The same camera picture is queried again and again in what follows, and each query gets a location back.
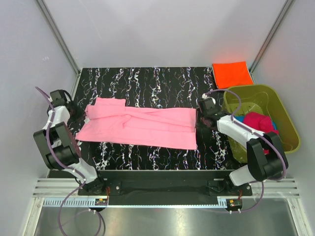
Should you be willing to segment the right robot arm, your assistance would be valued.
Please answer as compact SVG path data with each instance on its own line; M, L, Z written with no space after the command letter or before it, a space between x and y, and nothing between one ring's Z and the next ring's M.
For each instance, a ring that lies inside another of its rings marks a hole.
M285 176L288 161L276 133L264 133L243 124L230 113L222 111L211 97L198 101L197 120L232 138L246 150L247 165L232 171L223 183L227 194L236 194L246 183Z

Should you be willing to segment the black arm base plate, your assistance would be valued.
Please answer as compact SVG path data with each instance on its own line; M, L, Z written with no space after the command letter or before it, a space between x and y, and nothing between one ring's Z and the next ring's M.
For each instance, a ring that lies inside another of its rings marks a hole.
M79 190L81 196L108 196L109 205L135 207L207 207L218 197L249 197L249 184L233 187L229 170L101 171L109 192Z

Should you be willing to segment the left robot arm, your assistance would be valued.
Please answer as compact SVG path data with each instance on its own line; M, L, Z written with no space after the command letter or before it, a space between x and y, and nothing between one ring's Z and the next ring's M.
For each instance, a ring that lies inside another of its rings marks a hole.
M82 118L84 112L73 102L69 92L58 89L50 94L36 87L48 102L48 120L44 127L33 134L34 141L50 170L64 171L75 177L80 187L100 195L106 190L106 182L95 167L82 157L81 151L67 123Z

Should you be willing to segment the light pink t shirt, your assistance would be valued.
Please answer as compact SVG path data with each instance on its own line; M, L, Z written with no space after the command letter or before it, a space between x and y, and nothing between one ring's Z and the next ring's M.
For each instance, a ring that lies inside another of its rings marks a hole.
M196 109L139 108L125 99L97 98L75 138L85 142L195 150Z

